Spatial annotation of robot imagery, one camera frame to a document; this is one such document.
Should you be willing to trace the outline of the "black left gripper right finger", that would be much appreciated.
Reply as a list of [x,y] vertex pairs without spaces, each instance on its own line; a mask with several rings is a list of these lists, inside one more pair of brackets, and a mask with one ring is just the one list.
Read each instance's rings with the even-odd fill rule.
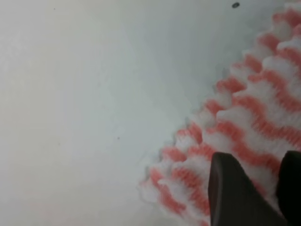
[[282,159],[276,191],[279,208],[293,226],[301,224],[301,153],[288,151]]

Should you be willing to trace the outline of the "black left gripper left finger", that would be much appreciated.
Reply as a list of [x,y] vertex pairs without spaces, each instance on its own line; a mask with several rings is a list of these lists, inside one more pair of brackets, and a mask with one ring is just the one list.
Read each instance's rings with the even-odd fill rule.
[[286,226],[260,195],[239,162],[228,153],[214,153],[208,185],[212,226]]

